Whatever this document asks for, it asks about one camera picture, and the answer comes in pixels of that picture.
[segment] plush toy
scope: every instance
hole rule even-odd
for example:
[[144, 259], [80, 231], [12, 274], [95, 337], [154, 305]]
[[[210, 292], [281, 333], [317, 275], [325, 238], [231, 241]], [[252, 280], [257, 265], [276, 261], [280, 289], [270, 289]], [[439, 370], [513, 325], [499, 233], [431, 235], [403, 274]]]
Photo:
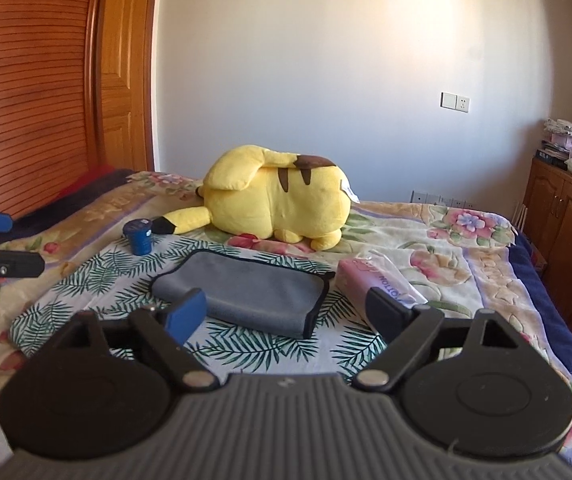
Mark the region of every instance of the plush toy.
[[197, 193], [202, 207], [157, 218], [152, 231], [182, 234], [212, 223], [235, 235], [291, 244], [310, 238], [311, 247], [323, 251], [338, 244], [351, 200], [358, 202], [345, 174], [326, 158], [259, 146], [224, 153]]

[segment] blue cup lid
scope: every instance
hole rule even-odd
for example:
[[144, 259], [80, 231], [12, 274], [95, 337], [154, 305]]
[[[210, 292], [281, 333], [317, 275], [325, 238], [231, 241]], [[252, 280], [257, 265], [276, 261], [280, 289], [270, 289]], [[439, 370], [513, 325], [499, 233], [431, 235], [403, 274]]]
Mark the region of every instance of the blue cup lid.
[[147, 218], [138, 218], [124, 224], [124, 236], [150, 231], [153, 222]]

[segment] blue cup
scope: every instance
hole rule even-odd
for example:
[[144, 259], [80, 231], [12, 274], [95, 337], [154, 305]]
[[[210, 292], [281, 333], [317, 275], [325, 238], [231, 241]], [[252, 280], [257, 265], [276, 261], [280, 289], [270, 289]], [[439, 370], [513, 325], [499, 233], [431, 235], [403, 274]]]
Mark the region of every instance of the blue cup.
[[135, 256], [150, 254], [153, 250], [153, 222], [146, 218], [138, 218], [124, 224], [124, 236], [130, 242], [130, 250]]

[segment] door frame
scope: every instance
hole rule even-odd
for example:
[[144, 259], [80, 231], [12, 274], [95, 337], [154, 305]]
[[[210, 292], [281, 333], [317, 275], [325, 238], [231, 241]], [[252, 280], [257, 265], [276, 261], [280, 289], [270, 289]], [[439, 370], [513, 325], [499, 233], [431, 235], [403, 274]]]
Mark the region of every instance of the door frame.
[[[102, 122], [102, 35], [106, 0], [90, 0], [86, 27], [86, 52], [84, 57], [84, 101], [86, 108], [86, 137], [90, 167], [105, 164], [104, 124]], [[153, 19], [155, 0], [146, 1], [144, 24], [144, 139], [146, 142], [146, 169], [153, 171], [153, 126], [151, 101], [151, 64], [153, 46]]]

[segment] white toy tag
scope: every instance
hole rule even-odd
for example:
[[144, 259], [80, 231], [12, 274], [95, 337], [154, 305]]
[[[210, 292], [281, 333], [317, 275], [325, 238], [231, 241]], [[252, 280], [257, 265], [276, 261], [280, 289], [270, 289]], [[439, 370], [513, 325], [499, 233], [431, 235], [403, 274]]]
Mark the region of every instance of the white toy tag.
[[352, 202], [357, 203], [357, 204], [361, 203], [361, 202], [359, 202], [359, 197], [352, 192], [351, 184], [348, 182], [347, 178], [341, 179], [341, 190], [346, 195], [348, 195], [348, 198], [350, 198]]

